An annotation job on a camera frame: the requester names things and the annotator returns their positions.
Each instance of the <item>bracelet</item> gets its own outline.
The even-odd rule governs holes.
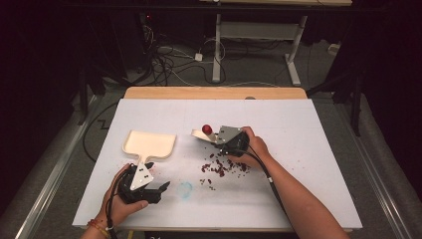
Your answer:
[[[99,225],[97,223],[98,222],[96,221],[96,219],[91,219],[91,221],[88,222],[87,226],[92,226],[92,227],[97,228],[99,231],[101,231],[103,233],[105,238],[110,239],[111,237],[109,236],[109,233],[107,231],[105,231],[103,228],[99,227]]]

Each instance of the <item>small red object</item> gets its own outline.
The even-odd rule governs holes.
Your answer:
[[[202,126],[202,132],[204,132],[205,134],[207,134],[207,135],[210,135],[211,133],[212,133],[212,128],[211,128],[211,126],[210,125],[208,125],[208,124],[204,124],[203,126]]]

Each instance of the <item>wooden table edge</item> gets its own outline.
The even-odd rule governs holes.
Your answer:
[[[303,100],[302,88],[131,87],[125,99],[166,100]]]

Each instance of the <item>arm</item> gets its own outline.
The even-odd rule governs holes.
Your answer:
[[[249,127],[243,128],[250,139],[250,147],[266,165],[282,199],[286,213],[300,238],[348,238],[326,207],[299,181],[291,176],[269,153],[264,141]],[[259,167],[255,159],[244,154],[229,156],[235,162]]]
[[[103,205],[100,209],[99,214],[96,216],[95,220],[97,221],[97,225],[102,229],[106,229],[106,202],[108,201],[109,197],[111,196],[112,186],[114,185],[117,177],[124,172],[126,169],[129,168],[129,164],[125,165],[114,177],[112,180],[111,186],[105,193],[105,197],[103,199]],[[148,205],[147,201],[138,201],[131,204],[125,204],[121,198],[116,195],[112,200],[112,207],[111,207],[111,219],[113,222],[113,226],[117,226],[121,222],[126,219],[126,217],[136,211],[142,210]],[[102,233],[102,231],[95,226],[89,226],[85,233],[82,235],[81,239],[105,239],[106,236]]]

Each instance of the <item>white table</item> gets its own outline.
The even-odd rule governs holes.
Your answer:
[[[252,90],[207,88],[203,95],[223,92],[224,96]],[[144,91],[153,93],[160,89]],[[186,91],[188,88],[175,88],[173,92]],[[171,184],[158,204],[129,216],[120,228],[292,231],[262,171],[234,168],[220,177],[213,171],[202,170],[205,164],[210,164],[207,168],[218,167],[217,159],[228,165],[211,144],[190,135],[193,128],[209,123],[214,127],[250,125],[267,142],[272,155],[331,211],[344,229],[362,227],[311,100],[128,99],[130,96],[133,91],[118,105],[74,226],[84,227],[98,213],[113,176],[125,163],[134,160],[121,149],[127,134],[134,129],[177,135],[171,156],[156,162],[151,170],[155,177],[152,188],[167,180]]]

